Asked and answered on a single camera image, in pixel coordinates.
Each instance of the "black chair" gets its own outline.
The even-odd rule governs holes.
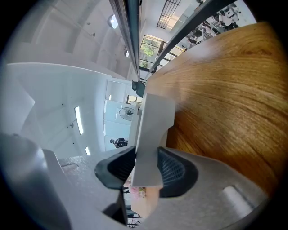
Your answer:
[[[145,85],[141,81],[132,81],[132,89],[136,91],[136,94],[139,97],[143,98]]]

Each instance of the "fluorescent light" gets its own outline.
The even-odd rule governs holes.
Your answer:
[[[90,156],[90,152],[89,152],[88,147],[85,148],[85,151],[86,151],[87,155]]]
[[[80,135],[83,134],[83,127],[82,127],[82,122],[81,122],[81,116],[80,116],[80,109],[79,106],[75,108],[75,113],[76,113],[76,119],[77,119],[77,124],[79,128]]]

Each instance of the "wood grain surface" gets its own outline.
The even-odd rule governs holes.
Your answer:
[[[288,159],[288,66],[262,22],[225,32],[149,78],[146,92],[177,103],[167,146],[218,159],[268,194]]]

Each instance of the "wooden tabletop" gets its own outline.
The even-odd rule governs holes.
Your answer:
[[[272,194],[288,158],[288,66],[267,23],[225,32],[149,78],[173,98],[167,146],[221,160]]]

